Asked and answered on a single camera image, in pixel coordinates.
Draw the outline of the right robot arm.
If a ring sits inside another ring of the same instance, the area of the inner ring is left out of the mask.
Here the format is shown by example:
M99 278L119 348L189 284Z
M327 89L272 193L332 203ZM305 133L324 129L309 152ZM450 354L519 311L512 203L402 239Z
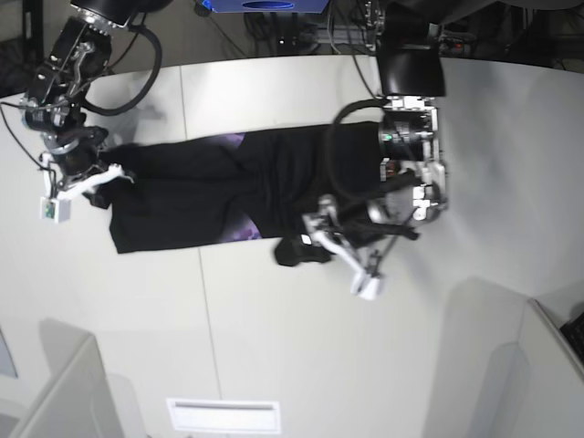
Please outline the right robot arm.
M165 8L165 1L74 1L76 14L63 27L49 57L37 68L18 108L27 128L40 134L45 145L37 160L45 194L41 215L56 223L70 215L79 196L94 198L99 187L131 177L117 163L102 160L106 129L89 126L87 114L114 117L135 108L150 91L162 68L162 46L156 35L136 16ZM129 102L113 109L87 99L90 86L112 69L111 33L126 29L145 37L154 50L151 74Z

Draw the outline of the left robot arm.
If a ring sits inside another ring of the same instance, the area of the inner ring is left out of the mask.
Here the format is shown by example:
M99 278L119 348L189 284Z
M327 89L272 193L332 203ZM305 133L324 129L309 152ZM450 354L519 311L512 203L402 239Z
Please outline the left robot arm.
M399 239L417 240L449 203L435 103L446 94L440 27L397 1L369 1L363 21L378 84L328 126L317 206L302 216L304 234L275 251L280 265L341 259L357 293L381 282L381 262ZM381 111L369 167L363 155L349 163L341 146L348 116L361 110Z

